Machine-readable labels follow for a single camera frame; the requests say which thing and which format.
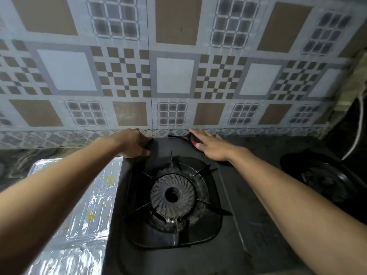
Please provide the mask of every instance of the white square tile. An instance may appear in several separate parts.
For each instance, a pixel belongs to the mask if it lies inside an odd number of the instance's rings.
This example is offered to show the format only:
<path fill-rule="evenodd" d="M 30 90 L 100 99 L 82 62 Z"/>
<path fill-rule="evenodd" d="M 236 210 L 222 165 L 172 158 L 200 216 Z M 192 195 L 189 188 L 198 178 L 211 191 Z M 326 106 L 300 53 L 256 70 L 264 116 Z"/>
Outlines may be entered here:
<path fill-rule="evenodd" d="M 251 64 L 240 95 L 266 95 L 281 67 L 274 64 Z"/>
<path fill-rule="evenodd" d="M 157 58 L 157 92 L 190 93 L 194 60 Z"/>
<path fill-rule="evenodd" d="M 97 91 L 83 52 L 39 49 L 38 53 L 60 91 Z"/>
<path fill-rule="evenodd" d="M 342 70 L 340 69 L 328 69 L 324 76 L 319 80 L 316 86 L 308 94 L 308 97 L 327 97 L 331 96 L 332 92 L 329 91 L 330 87 L 339 77 Z"/>

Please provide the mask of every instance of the checkered tile pattern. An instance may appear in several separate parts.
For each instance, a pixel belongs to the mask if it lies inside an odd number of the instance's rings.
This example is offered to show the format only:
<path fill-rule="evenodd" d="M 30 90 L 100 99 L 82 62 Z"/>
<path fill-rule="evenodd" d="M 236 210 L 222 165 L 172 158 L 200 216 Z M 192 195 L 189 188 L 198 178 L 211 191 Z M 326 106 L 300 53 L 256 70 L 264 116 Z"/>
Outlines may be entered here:
<path fill-rule="evenodd" d="M 91 46 L 104 96 L 151 97 L 149 51 Z"/>
<path fill-rule="evenodd" d="M 184 125 L 186 103 L 158 103 L 159 125 Z"/>
<path fill-rule="evenodd" d="M 289 121 L 290 124 L 306 124 L 310 121 L 310 118 L 315 112 L 319 110 L 319 106 L 315 105 L 302 105 L 299 107 L 298 112 Z"/>
<path fill-rule="evenodd" d="M 218 0 L 211 46 L 242 49 L 258 7 L 258 0 Z"/>
<path fill-rule="evenodd" d="M 249 124 L 258 108 L 259 104 L 237 103 L 233 108 L 228 124 Z"/>
<path fill-rule="evenodd" d="M 268 99 L 301 100 L 325 66 L 314 61 L 289 61 Z"/>
<path fill-rule="evenodd" d="M 76 125 L 107 125 L 102 105 L 98 101 L 67 101 L 66 105 Z"/>
<path fill-rule="evenodd" d="M 2 112 L 0 112 L 0 126 L 14 126 Z"/>
<path fill-rule="evenodd" d="M 201 55 L 194 98 L 232 99 L 245 57 Z"/>
<path fill-rule="evenodd" d="M 0 94 L 50 95 L 23 41 L 0 40 Z"/>
<path fill-rule="evenodd" d="M 137 0 L 87 0 L 87 4 L 97 36 L 139 40 Z"/>
<path fill-rule="evenodd" d="M 306 41 L 302 53 L 316 55 L 327 54 L 351 20 L 352 17 L 350 15 L 334 11 L 324 12 L 317 27 Z"/>

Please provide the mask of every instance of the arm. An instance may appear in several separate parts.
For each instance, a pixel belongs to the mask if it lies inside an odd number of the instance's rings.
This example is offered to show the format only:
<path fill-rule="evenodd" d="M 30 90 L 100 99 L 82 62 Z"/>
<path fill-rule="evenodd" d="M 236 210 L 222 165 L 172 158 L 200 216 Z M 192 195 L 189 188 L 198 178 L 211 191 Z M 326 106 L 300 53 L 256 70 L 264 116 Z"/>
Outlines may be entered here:
<path fill-rule="evenodd" d="M 0 266 L 5 274 L 21 273 L 31 263 L 118 153 L 148 156 L 150 152 L 140 146 L 148 140 L 130 129 L 100 137 L 0 193 Z"/>
<path fill-rule="evenodd" d="M 303 183 L 218 135 L 190 130 L 197 148 L 229 161 L 249 183 L 284 238 L 316 274 L 367 274 L 367 226 Z"/>

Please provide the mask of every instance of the person's left hand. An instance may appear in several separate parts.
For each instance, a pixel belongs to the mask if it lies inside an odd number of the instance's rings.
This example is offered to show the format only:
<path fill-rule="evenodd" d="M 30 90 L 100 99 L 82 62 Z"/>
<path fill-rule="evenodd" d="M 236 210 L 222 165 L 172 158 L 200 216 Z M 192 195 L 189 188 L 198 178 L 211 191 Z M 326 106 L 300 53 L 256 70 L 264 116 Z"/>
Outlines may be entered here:
<path fill-rule="evenodd" d="M 150 151 L 144 149 L 145 144 L 153 139 L 145 137 L 138 128 L 125 129 L 110 136 L 105 137 L 116 145 L 116 153 L 126 158 L 134 158 L 139 156 L 149 156 Z"/>

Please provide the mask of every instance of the forearm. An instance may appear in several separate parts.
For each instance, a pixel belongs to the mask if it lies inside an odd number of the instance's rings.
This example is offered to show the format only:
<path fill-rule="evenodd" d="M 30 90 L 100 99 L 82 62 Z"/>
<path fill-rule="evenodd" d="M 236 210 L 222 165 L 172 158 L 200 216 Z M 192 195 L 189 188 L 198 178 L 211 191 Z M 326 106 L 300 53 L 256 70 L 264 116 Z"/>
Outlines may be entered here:
<path fill-rule="evenodd" d="M 283 236 L 318 274 L 366 273 L 366 226 L 281 170 L 236 148 L 229 158 Z"/>
<path fill-rule="evenodd" d="M 115 153 L 98 138 L 0 193 L 0 259 L 46 242 Z"/>

